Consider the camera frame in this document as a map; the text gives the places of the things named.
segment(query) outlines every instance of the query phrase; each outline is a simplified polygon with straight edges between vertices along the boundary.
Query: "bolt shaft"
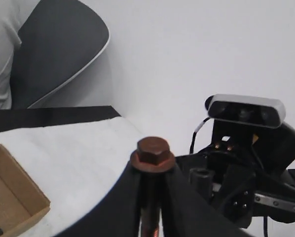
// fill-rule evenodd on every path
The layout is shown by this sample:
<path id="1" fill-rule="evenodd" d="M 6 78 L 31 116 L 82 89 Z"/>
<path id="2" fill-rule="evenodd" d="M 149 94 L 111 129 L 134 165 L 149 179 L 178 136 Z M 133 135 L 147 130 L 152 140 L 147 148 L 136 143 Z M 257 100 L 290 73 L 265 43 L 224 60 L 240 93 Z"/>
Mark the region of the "bolt shaft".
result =
<path id="1" fill-rule="evenodd" d="M 161 194 L 160 175 L 144 175 L 142 177 L 142 187 L 141 237 L 158 237 Z"/>

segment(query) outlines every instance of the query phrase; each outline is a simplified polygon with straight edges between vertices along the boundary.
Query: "depth camera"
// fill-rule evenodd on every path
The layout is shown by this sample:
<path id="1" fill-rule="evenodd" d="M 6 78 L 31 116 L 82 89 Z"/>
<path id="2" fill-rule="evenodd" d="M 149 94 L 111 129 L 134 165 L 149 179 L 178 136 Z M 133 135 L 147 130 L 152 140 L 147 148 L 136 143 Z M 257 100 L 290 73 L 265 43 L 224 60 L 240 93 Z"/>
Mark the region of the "depth camera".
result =
<path id="1" fill-rule="evenodd" d="M 286 117 L 284 104 L 276 99 L 227 94 L 210 99 L 208 116 L 216 120 L 278 128 Z"/>

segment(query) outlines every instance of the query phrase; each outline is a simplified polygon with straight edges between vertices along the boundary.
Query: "hex bolt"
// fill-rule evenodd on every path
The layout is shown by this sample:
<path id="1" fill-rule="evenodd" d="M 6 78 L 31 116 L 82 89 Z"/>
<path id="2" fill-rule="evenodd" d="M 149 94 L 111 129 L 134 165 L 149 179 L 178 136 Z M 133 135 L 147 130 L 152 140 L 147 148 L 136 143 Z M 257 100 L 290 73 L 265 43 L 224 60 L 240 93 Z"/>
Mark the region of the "hex bolt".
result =
<path id="1" fill-rule="evenodd" d="M 141 237 L 159 236 L 161 174 L 171 170 L 175 157 L 166 140 L 160 137 L 146 137 L 137 143 L 130 162 L 143 172 L 141 193 Z"/>
<path id="2" fill-rule="evenodd" d="M 166 172 L 176 163 L 167 141 L 160 137 L 146 137 L 140 140 L 130 161 L 136 169 L 147 173 Z"/>

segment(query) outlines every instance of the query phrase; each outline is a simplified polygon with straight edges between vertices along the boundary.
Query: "white cloth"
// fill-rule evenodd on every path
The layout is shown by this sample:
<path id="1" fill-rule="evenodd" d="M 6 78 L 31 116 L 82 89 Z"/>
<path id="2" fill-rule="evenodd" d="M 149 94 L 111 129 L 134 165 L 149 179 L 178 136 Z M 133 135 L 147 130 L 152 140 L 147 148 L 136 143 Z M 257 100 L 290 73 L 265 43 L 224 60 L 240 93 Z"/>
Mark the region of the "white cloth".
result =
<path id="1" fill-rule="evenodd" d="M 142 134 L 126 119 L 0 133 L 3 144 L 51 201 L 21 237 L 50 237 L 88 213 L 124 170 Z"/>
<path id="2" fill-rule="evenodd" d="M 9 86 L 14 49 L 21 41 L 19 5 L 15 0 L 0 0 L 0 109 L 11 107 Z"/>

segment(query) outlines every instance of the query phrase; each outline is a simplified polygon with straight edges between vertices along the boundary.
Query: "black cable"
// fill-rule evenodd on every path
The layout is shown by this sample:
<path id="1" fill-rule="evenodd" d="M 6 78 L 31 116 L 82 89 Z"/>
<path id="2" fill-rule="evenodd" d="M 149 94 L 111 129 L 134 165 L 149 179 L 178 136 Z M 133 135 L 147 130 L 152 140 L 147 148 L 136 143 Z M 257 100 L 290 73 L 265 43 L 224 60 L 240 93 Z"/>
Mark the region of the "black cable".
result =
<path id="1" fill-rule="evenodd" d="M 194 132 L 192 134 L 192 141 L 191 141 L 191 145 L 190 145 L 190 149 L 189 149 L 189 154 L 193 154 L 193 148 L 195 146 L 196 136 L 197 136 L 197 133 Z"/>
<path id="2" fill-rule="evenodd" d="M 196 136 L 197 133 L 199 132 L 199 130 L 202 128 L 202 126 L 206 123 L 206 121 L 208 121 L 210 119 L 210 117 L 205 118 L 195 129 L 195 131 L 192 134 L 192 141 L 191 141 L 191 145 L 190 145 L 190 149 L 189 149 L 189 154 L 193 154 L 193 149 L 195 146 L 195 141 L 196 141 Z"/>
<path id="3" fill-rule="evenodd" d="M 264 237 L 268 237 L 268 217 L 264 216 Z"/>
<path id="4" fill-rule="evenodd" d="M 264 222 L 264 237 L 268 237 L 268 217 L 267 216 L 264 216 L 264 219 L 263 219 L 263 222 Z"/>
<path id="5" fill-rule="evenodd" d="M 251 146 L 251 152 L 253 153 L 253 156 L 255 158 L 255 160 L 258 162 L 258 164 L 260 165 L 260 167 L 262 168 L 262 170 L 265 170 L 264 165 L 261 162 L 261 159 L 259 158 L 259 156 L 257 155 L 255 149 L 253 146 Z"/>

